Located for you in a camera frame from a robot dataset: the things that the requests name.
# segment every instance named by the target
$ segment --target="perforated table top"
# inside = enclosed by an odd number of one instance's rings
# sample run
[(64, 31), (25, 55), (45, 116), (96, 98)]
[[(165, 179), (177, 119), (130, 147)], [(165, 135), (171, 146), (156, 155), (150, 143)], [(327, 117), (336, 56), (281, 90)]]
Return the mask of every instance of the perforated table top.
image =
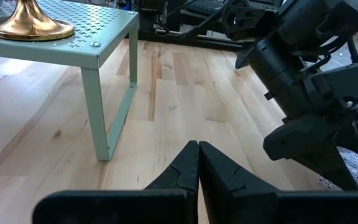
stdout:
[[(131, 29), (137, 29), (136, 12), (62, 0), (37, 2), (51, 18), (71, 22), (75, 26), (75, 34), (48, 42), (0, 39), (0, 57), (99, 68), (125, 35)], [(15, 1), (4, 1), (0, 17), (10, 16), (15, 5)]]

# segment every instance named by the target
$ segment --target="screw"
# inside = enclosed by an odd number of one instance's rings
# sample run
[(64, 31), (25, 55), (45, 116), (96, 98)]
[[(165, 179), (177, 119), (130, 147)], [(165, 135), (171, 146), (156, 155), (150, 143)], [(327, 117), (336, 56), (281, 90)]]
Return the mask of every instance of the screw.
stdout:
[(92, 41), (91, 43), (90, 43), (90, 46), (91, 47), (100, 47), (100, 46), (102, 46), (99, 42), (95, 42), (95, 41)]

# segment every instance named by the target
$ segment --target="gold lamp base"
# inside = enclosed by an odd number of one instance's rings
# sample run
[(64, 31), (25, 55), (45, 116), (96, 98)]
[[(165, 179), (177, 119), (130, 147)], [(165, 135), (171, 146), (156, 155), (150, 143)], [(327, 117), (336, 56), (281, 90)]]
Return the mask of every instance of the gold lamp base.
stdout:
[(35, 0), (17, 0), (9, 17), (0, 17), (0, 38), (9, 40), (57, 40), (74, 34), (73, 25), (51, 19)]

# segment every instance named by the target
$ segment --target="wooden floor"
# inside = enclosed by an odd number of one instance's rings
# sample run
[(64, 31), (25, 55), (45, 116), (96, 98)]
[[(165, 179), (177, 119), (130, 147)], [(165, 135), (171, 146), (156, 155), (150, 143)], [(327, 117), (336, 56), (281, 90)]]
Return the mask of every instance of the wooden floor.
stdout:
[[(139, 42), (139, 85), (111, 162), (94, 155), (80, 69), (0, 58), (0, 223), (30, 223), (63, 189), (141, 189), (189, 140), (204, 140), (283, 190), (318, 188), (293, 161), (271, 161), (263, 138), (283, 113), (232, 52)], [(128, 84), (123, 42), (101, 68), (109, 127)], [(200, 219), (206, 223), (204, 206)]]

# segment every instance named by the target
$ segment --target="sage green metal table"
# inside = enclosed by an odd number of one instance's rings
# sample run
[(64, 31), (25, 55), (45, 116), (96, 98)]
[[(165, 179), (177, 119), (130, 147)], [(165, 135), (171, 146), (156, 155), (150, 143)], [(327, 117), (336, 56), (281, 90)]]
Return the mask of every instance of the sage green metal table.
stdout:
[[(18, 42), (0, 39), (0, 57), (57, 63), (81, 67), (86, 106), (88, 108), (96, 157), (109, 161), (125, 123), (137, 82), (138, 14), (108, 7), (61, 0), (38, 0), (42, 10), (52, 18), (69, 21), (75, 35), (50, 42)], [(3, 2), (0, 17), (14, 10), (15, 1)], [(129, 86), (120, 108), (106, 134), (99, 68), (121, 40), (129, 34)]]

